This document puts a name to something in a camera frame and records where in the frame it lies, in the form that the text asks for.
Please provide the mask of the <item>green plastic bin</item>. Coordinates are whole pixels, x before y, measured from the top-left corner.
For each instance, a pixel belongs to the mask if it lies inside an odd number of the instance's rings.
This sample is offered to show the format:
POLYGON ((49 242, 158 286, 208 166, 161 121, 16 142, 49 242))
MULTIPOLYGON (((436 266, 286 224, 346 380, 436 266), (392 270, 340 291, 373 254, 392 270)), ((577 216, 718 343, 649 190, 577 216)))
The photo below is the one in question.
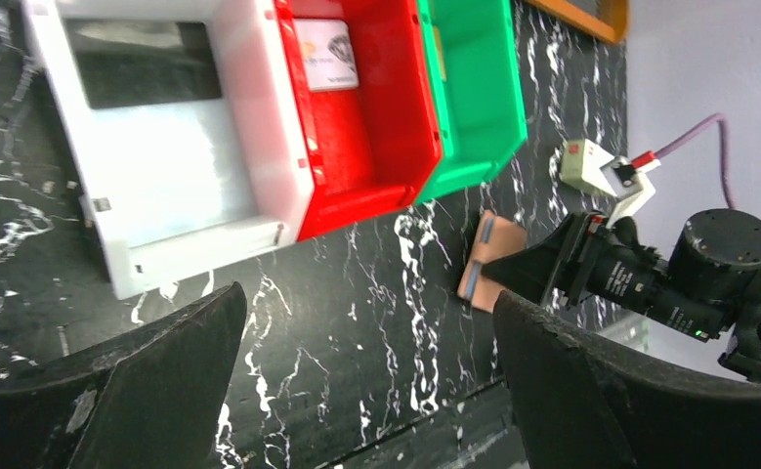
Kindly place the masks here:
POLYGON ((494 180, 528 138, 509 1, 419 1, 443 155, 426 202, 494 180))

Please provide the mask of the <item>black card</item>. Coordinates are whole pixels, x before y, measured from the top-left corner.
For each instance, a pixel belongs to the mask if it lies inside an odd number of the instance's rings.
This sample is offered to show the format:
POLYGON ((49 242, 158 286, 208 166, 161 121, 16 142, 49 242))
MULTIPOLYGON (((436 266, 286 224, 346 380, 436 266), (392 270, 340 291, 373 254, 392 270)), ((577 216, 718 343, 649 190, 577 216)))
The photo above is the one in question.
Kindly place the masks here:
POLYGON ((67 19, 63 25, 93 109, 223 96, 203 22, 67 19))

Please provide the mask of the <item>white box red label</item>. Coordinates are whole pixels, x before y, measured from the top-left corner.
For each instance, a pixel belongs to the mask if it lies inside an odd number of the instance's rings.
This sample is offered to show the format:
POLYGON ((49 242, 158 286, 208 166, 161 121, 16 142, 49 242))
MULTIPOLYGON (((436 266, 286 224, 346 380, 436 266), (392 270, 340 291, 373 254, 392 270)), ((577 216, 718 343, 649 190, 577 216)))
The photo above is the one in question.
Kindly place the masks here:
POLYGON ((616 196, 603 172, 614 160, 614 155, 588 139, 568 140, 563 144, 560 180, 591 195, 616 196))

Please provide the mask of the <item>white silver card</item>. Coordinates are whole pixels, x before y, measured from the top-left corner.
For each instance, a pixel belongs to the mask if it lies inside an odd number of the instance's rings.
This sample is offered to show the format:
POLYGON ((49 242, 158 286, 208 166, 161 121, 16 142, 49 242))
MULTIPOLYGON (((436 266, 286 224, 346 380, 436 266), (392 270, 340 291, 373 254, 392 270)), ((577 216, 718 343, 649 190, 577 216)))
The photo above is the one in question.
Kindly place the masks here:
POLYGON ((341 20, 297 19, 294 24, 310 90, 356 89, 359 75, 346 23, 341 20))

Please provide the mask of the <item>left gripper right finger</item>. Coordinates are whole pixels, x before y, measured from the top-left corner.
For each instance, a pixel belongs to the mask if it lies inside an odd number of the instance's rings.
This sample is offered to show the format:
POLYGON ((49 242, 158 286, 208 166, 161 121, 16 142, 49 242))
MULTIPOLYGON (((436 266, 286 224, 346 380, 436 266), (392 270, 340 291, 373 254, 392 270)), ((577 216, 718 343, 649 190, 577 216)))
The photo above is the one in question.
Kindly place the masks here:
POLYGON ((533 468, 761 468, 761 384, 691 370, 510 291, 493 330, 533 468))

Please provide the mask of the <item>red plastic bin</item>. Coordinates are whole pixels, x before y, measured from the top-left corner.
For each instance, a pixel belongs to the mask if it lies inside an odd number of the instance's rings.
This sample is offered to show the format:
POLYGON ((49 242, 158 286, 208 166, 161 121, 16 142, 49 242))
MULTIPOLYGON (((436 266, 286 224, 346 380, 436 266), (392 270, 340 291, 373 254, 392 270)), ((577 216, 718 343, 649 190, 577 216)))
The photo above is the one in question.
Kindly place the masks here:
POLYGON ((276 17, 315 189, 299 239, 405 209, 443 149, 413 1, 277 1, 276 17), (301 29, 345 28, 357 84, 315 90, 301 29))

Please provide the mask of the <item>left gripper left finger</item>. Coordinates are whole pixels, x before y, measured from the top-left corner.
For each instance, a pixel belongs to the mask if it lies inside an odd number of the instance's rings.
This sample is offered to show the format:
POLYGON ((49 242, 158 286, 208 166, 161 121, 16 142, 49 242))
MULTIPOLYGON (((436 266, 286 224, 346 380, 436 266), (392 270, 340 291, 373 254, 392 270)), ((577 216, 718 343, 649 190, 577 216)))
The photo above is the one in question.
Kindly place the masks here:
POLYGON ((247 318, 238 283, 0 381, 0 468, 203 468, 247 318))

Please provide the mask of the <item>white plastic bin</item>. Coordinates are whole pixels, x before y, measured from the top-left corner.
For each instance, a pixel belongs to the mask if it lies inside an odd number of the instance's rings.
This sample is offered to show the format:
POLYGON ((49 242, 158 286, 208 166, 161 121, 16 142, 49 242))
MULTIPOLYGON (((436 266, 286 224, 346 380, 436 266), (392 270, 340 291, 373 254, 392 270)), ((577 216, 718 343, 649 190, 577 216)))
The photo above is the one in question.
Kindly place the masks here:
POLYGON ((314 192, 272 1, 24 1, 85 219, 127 299, 294 244, 314 192), (223 96, 93 109, 63 22, 199 21, 223 96))

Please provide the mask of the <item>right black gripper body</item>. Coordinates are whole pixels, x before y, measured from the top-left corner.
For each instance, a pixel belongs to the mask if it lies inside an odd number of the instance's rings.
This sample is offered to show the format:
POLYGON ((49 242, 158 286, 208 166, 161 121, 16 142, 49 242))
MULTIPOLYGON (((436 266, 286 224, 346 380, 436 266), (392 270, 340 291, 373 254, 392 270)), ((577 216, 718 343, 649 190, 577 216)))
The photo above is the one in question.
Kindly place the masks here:
POLYGON ((602 297, 700 342, 731 337, 718 362, 761 383, 761 220, 709 209, 684 224, 668 259, 629 219, 599 212, 564 221, 564 292, 602 297))

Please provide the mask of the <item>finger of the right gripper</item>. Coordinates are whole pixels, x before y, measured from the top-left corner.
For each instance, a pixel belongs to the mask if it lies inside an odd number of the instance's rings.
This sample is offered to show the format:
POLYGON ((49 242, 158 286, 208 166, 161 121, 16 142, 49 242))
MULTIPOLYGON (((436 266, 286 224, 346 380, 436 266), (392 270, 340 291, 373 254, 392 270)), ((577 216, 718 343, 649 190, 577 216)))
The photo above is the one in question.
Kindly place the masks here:
POLYGON ((483 266, 483 275, 531 303, 550 302, 555 287, 567 288, 575 272, 577 218, 567 216, 546 238, 483 266))

